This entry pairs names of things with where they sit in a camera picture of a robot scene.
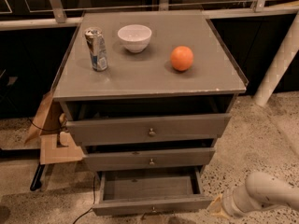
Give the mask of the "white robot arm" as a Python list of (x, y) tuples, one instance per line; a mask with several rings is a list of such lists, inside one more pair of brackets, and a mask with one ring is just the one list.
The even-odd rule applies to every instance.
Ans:
[(267, 173), (253, 172), (242, 185), (218, 195), (207, 210), (214, 217), (242, 218), (281, 206), (299, 211), (299, 188)]

